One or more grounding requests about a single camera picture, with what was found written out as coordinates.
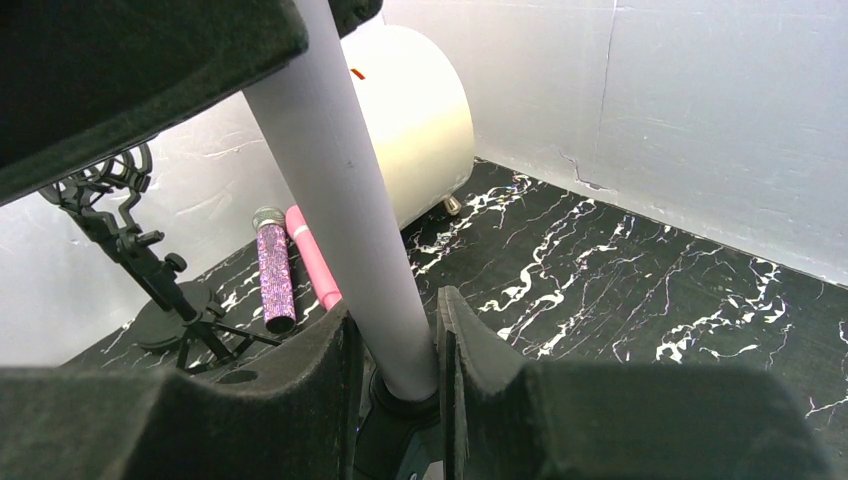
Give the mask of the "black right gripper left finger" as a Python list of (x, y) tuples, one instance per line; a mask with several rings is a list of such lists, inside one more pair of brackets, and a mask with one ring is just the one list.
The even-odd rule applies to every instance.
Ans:
[(343, 306), (217, 383), (5, 369), (5, 479), (348, 479), (362, 343)]

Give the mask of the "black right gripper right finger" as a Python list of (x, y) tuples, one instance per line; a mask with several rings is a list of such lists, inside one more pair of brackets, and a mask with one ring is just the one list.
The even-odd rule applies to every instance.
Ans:
[(533, 361), (438, 293), (448, 479), (818, 479), (822, 450), (771, 374)]

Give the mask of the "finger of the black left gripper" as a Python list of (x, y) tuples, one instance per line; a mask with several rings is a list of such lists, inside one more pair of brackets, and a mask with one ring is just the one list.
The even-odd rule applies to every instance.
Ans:
[(136, 146), (236, 92), (295, 198), (349, 198), (376, 160), (340, 41), (379, 1), (5, 1), (1, 200)]

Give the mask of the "black tripod microphone stand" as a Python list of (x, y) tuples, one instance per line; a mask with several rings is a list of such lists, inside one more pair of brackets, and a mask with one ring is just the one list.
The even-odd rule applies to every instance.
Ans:
[(177, 349), (176, 366), (196, 375), (239, 359), (253, 344), (276, 347), (280, 340), (226, 323), (222, 303), (196, 310), (185, 298), (177, 278), (187, 268), (177, 253), (159, 257), (152, 249), (165, 235), (144, 231), (131, 210), (151, 183), (153, 156), (142, 142), (116, 156), (39, 189), (49, 203), (66, 212), (85, 236), (119, 265), (163, 310), (175, 310), (185, 332)]

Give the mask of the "pink microphone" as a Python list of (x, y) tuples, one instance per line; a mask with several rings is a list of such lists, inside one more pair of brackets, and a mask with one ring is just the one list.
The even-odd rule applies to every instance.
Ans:
[(342, 300), (342, 294), (303, 213), (297, 205), (293, 205), (286, 210), (284, 220), (287, 233), (301, 255), (319, 304), (327, 311), (332, 310)]

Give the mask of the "black round-base desktop mic stand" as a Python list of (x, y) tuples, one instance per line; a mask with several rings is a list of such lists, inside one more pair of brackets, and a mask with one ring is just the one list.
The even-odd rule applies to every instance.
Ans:
[[(180, 282), (178, 286), (198, 311), (203, 311), (212, 301), (221, 302), (221, 297), (202, 282)], [(177, 349), (184, 332), (182, 317), (175, 310), (163, 310), (153, 300), (139, 311), (128, 329), (130, 339), (145, 352), (152, 353)]]

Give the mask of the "purple tripod music stand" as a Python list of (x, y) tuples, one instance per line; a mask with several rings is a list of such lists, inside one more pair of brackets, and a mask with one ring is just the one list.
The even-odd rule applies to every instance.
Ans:
[(423, 401), (438, 362), (326, 1), (299, 1), (307, 51), (244, 96), (387, 388)]

